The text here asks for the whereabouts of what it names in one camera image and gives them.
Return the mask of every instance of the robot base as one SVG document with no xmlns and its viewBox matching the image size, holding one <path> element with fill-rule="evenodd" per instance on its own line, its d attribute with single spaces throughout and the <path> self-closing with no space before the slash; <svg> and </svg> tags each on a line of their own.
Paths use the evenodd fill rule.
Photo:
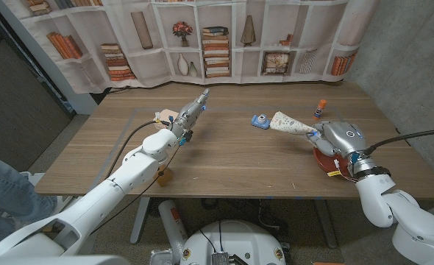
<svg viewBox="0 0 434 265">
<path fill-rule="evenodd" d="M 248 265 L 285 264 L 280 243 L 263 228 L 241 220 L 224 220 L 220 225 L 221 237 L 218 222 L 202 228 L 202 232 L 212 242 L 217 253 L 222 253 L 222 247 L 224 253 L 228 253 L 229 256 L 237 255 Z M 186 241 L 184 248 L 179 264 L 212 264 L 213 247 L 200 231 Z"/>
</svg>

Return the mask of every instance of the black clamp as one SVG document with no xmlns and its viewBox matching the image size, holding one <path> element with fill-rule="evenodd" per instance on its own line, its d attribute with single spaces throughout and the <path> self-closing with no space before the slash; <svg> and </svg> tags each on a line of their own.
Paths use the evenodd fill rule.
<svg viewBox="0 0 434 265">
<path fill-rule="evenodd" d="M 366 170 L 363 170 L 361 172 L 358 172 L 353 177 L 356 179 L 360 179 L 360 178 L 368 176 L 370 174 L 387 174 L 390 177 L 392 176 L 391 172 L 388 169 L 381 167 L 381 166 L 375 166 L 372 169 L 366 169 Z"/>
</svg>

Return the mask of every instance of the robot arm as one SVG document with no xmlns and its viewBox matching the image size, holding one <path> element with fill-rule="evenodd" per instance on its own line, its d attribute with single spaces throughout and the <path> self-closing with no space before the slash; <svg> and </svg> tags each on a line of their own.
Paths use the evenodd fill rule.
<svg viewBox="0 0 434 265">
<path fill-rule="evenodd" d="M 0 242 L 0 257 L 64 256 L 77 254 L 86 238 L 134 187 L 151 179 L 168 159 L 167 149 L 191 138 L 190 129 L 205 109 L 209 89 L 184 106 L 177 120 L 128 152 L 122 165 L 106 180 L 63 212 L 30 224 Z M 43 230 L 61 227 L 56 236 Z"/>
<path fill-rule="evenodd" d="M 390 227 L 397 220 L 399 225 L 392 240 L 396 249 L 418 264 L 434 264 L 434 215 L 422 210 L 404 191 L 386 194 L 395 183 L 387 169 L 363 154 L 366 140 L 360 129 L 339 121 L 322 121 L 313 125 L 313 129 L 316 131 L 305 136 L 324 155 L 338 153 L 350 160 L 348 170 L 357 179 L 355 185 L 366 218 L 378 227 Z"/>
</svg>

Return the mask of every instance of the person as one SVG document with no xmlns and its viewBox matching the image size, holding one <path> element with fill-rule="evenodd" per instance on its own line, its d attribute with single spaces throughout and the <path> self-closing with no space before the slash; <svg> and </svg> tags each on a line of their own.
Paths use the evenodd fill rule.
<svg viewBox="0 0 434 265">
<path fill-rule="evenodd" d="M 55 210 L 56 196 L 41 196 L 27 177 L 0 160 L 0 241 Z"/>
</svg>

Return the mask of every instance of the white vase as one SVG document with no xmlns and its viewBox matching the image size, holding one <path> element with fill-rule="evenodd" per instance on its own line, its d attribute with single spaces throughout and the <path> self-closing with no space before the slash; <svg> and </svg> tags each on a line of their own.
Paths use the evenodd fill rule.
<svg viewBox="0 0 434 265">
<path fill-rule="evenodd" d="M 189 75 L 192 77 L 197 77 L 197 69 L 193 62 L 191 62 L 191 66 L 189 67 Z"/>
<path fill-rule="evenodd" d="M 189 74 L 189 66 L 186 59 L 182 56 L 182 54 L 179 54 L 178 59 L 178 70 L 182 75 L 188 75 Z"/>
</svg>

